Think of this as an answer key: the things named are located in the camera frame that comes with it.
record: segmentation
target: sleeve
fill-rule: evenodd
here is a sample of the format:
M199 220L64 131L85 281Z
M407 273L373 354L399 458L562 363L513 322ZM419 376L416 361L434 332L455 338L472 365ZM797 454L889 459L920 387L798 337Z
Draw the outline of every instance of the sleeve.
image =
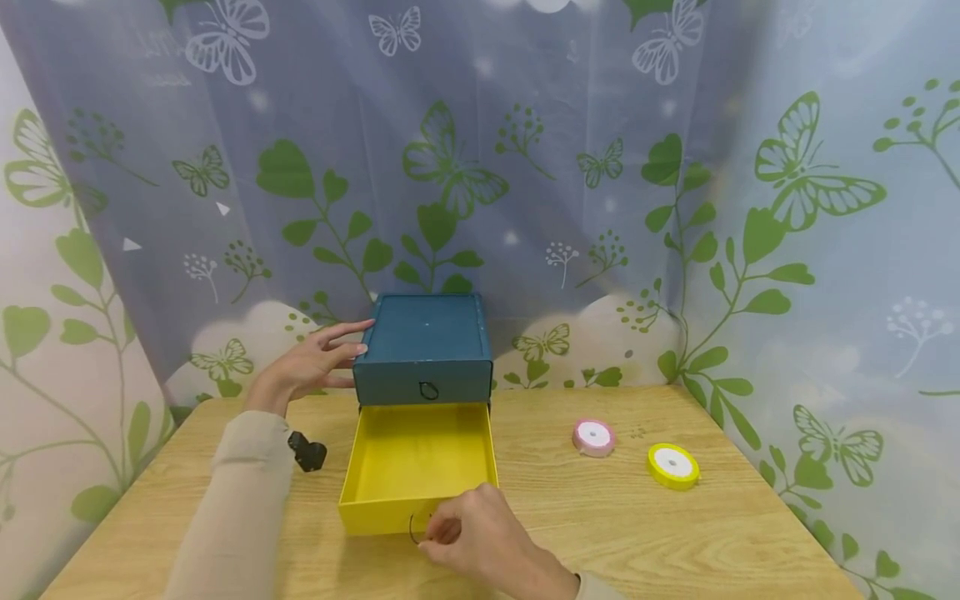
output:
M611 588L594 575L577 573L580 578L580 593L576 600L626 600L620 592Z
M293 476L289 427L246 411L232 420L213 475L174 562L166 600L268 600Z

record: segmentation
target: yellow ribbon spool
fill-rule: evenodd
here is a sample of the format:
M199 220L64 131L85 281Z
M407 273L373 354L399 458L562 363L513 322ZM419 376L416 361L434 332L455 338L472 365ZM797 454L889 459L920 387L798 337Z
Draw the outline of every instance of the yellow ribbon spool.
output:
M684 492L697 485L700 466L690 453L673 444L655 444L647 452L647 468L657 483Z

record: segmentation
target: wooden table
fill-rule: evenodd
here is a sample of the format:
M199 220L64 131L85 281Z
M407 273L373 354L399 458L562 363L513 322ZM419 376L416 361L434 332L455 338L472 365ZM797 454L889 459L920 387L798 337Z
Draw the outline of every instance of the wooden table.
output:
M90 536L46 600L160 598L209 481L236 400L208 400ZM606 459L570 442L578 419L616 432ZM337 499L356 397L310 398L291 426L323 441L323 470L295 469L277 558L277 598L500 598L420 555L409 537L346 538ZM802 524L709 416L671 387L501 392L493 398L500 485L534 540L572 569L635 598L860 598ZM646 470L652 444L689 450L703 478L689 492Z

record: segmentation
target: ribbon spool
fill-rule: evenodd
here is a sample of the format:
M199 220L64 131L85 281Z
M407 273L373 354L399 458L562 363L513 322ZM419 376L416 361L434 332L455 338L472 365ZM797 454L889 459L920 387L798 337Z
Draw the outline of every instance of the ribbon spool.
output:
M613 452L616 436L599 420L578 420L573 428L573 445L585 456L603 458Z
M697 485L700 466L690 453L673 444L655 444L647 452L647 468L657 483L683 492Z

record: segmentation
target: hand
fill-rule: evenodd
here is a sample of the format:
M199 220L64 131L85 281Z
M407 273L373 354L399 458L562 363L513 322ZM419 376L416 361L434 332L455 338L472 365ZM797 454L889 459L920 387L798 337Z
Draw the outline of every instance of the hand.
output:
M516 600L574 600L580 591L577 576L533 543L503 493L487 483L441 504L420 550Z
M287 414L287 404L318 388L352 388L353 379L331 375L334 369L351 369L353 359L367 351L363 344L341 340L364 331L373 319L341 323L321 329L287 350L253 381L245 410Z

